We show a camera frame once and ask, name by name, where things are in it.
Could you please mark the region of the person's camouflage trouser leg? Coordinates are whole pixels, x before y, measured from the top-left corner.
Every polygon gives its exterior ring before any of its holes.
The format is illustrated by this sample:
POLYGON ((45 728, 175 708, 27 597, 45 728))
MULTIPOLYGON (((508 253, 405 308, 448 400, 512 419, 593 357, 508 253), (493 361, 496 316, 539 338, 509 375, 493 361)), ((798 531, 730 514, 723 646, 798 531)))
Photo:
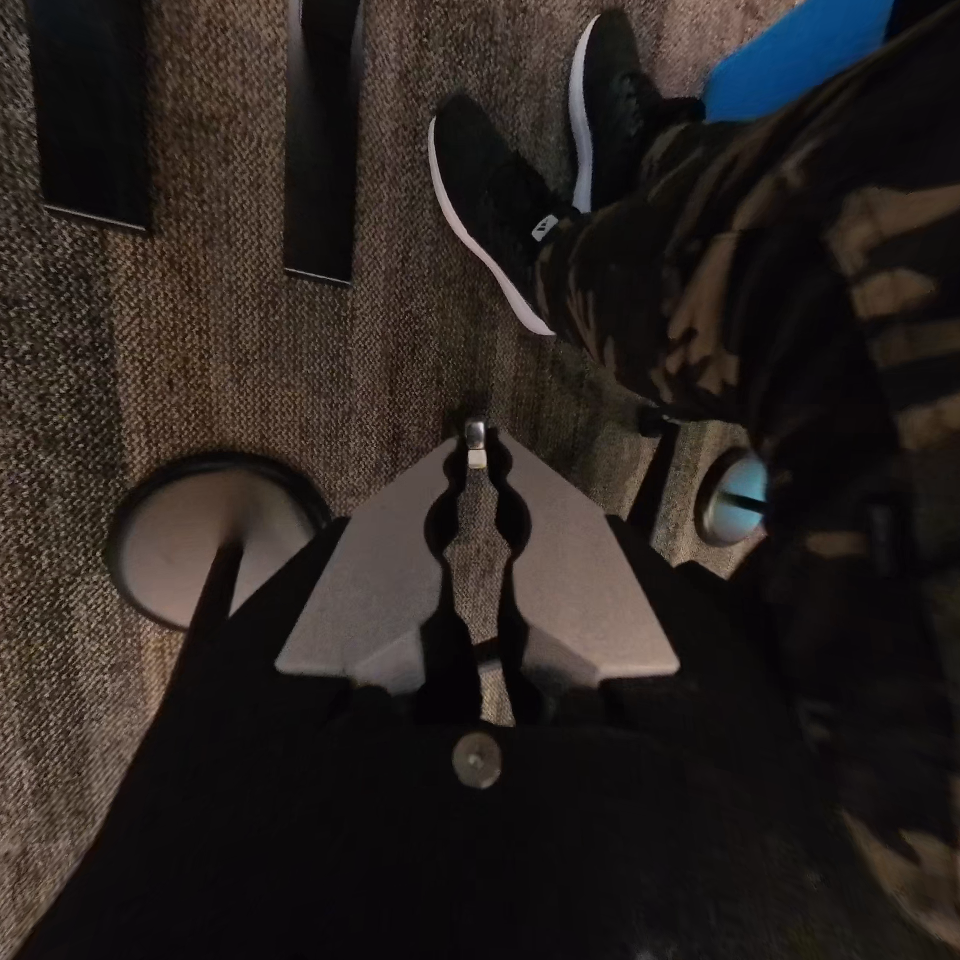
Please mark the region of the person's camouflage trouser leg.
POLYGON ((958 2, 746 124, 673 126, 540 258, 547 324, 768 474, 751 558, 868 877, 958 953, 958 2))

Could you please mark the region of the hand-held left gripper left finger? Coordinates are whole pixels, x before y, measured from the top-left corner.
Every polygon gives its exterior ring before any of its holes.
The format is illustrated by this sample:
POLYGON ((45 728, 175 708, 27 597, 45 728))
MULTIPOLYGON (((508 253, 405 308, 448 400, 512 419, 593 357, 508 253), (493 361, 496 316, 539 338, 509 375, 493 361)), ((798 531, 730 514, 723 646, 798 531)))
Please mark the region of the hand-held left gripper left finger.
POLYGON ((465 444, 448 438, 354 510, 275 660, 280 674, 482 698, 470 633, 443 611, 466 473, 465 444))

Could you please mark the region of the black white-soled sneaker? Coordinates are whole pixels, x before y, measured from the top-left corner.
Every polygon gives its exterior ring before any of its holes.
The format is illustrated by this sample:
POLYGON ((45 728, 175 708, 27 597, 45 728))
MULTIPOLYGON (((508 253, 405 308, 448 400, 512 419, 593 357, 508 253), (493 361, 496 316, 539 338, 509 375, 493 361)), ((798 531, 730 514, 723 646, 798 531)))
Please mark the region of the black white-soled sneaker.
POLYGON ((698 98, 666 98, 642 69, 626 12, 608 8, 581 33, 568 80, 575 152, 573 206, 590 213, 631 193, 642 159, 667 130, 705 119, 698 98))
POLYGON ((489 271, 522 327, 554 337, 538 301, 537 268, 561 230, 581 214, 465 92, 438 104, 427 154, 439 209, 453 234, 489 271))

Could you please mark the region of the blue flat object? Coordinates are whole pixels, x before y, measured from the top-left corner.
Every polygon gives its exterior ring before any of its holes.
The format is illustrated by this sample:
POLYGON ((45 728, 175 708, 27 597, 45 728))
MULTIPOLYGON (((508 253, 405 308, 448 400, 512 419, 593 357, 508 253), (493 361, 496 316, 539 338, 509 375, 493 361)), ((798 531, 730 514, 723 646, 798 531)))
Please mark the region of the blue flat object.
POLYGON ((893 1, 804 1, 725 56, 702 92, 708 124, 751 122, 882 46, 893 1))

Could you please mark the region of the black table leg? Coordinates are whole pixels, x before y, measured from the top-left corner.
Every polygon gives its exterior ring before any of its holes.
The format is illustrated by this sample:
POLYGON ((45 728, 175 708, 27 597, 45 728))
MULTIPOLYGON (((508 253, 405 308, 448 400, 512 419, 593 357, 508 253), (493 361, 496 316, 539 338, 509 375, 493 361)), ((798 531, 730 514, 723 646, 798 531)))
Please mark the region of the black table leg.
POLYGON ((364 3, 287 6, 283 267, 353 285, 364 3))
POLYGON ((149 234, 145 2, 28 1, 26 16, 43 208, 149 234))

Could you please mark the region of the large round pale disc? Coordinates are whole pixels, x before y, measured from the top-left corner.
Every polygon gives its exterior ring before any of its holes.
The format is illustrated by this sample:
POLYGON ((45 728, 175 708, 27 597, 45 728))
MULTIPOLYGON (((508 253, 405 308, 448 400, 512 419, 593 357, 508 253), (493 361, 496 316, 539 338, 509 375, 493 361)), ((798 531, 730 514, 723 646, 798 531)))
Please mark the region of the large round pale disc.
POLYGON ((318 488, 291 465, 205 451, 163 464, 126 494, 103 559, 128 606, 184 634, 222 554, 236 570, 226 589, 231 615, 332 520, 318 488))

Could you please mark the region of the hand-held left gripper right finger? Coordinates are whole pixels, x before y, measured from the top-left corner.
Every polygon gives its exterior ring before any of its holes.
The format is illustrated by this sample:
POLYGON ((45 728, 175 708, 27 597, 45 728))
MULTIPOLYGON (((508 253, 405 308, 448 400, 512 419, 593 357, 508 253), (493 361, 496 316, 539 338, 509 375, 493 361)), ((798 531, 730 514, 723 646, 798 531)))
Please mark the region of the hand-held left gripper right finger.
POLYGON ((544 700, 671 677, 680 660, 605 511, 509 434, 490 434, 508 548, 498 641, 507 677, 544 700))

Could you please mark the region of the small round pale disc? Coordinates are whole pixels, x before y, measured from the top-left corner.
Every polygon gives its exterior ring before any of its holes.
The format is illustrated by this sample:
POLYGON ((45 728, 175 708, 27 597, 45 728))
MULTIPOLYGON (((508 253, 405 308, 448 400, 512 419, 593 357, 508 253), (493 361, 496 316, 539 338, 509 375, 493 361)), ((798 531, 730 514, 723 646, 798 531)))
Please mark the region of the small round pale disc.
POLYGON ((724 451, 702 477, 693 507, 698 538, 706 545, 730 548, 762 533, 767 510, 768 473, 745 446, 724 451))

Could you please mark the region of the black chair base arm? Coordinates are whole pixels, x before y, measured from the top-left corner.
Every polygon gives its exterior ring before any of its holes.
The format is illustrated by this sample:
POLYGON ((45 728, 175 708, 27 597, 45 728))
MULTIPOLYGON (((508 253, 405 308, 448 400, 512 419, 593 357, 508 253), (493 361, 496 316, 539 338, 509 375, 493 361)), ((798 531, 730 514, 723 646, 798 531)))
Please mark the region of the black chair base arm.
POLYGON ((640 408, 639 434, 654 440, 654 452, 627 516, 627 523, 642 539, 654 538, 669 474, 674 462, 681 426, 655 406, 640 408))

